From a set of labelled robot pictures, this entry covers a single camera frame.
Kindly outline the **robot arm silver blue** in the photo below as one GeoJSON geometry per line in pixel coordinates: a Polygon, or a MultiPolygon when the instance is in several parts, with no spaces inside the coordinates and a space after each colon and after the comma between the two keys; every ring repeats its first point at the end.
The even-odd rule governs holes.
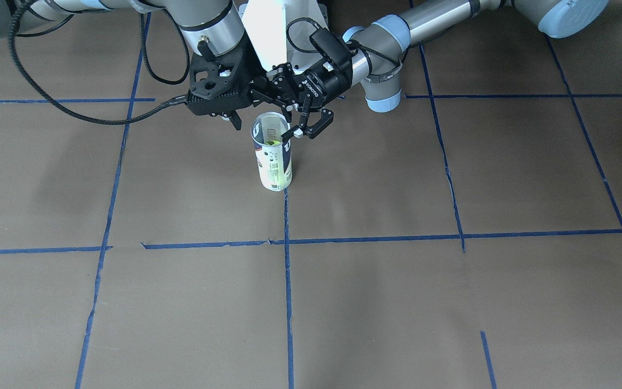
{"type": "Polygon", "coordinates": [[[71,117],[97,125],[128,125],[170,106],[185,104],[197,116],[220,116],[240,130],[242,121],[237,111],[254,103],[251,83],[262,76],[261,63],[232,1],[0,1],[0,39],[7,40],[17,71],[42,98],[71,117]],[[19,59],[16,40],[37,37],[36,29],[42,25],[48,26],[44,33],[50,33],[76,15],[121,8],[139,14],[141,54],[150,76],[168,85],[189,81],[188,91],[126,120],[101,120],[74,112],[34,81],[19,59]],[[149,63],[146,15],[155,11],[171,21],[185,52],[185,71],[175,81],[158,76],[149,63]]]}
{"type": "Polygon", "coordinates": [[[570,37],[607,7],[607,1],[424,1],[400,14],[338,34],[319,1],[249,1],[239,7],[245,31],[270,79],[270,100],[283,113],[295,109],[292,136],[315,138],[333,121],[333,99],[364,88],[375,112],[388,112],[402,96],[400,72],[411,49],[434,41],[481,13],[513,8],[550,38],[570,37]]]}

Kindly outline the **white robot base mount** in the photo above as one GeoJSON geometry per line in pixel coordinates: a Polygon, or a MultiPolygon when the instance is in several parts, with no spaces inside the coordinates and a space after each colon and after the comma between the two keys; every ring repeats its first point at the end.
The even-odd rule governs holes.
{"type": "Polygon", "coordinates": [[[266,71],[289,63],[300,75],[321,59],[309,42],[316,27],[306,21],[289,24],[308,17],[325,29],[328,8],[323,1],[249,1],[239,6],[239,16],[266,71]]]}

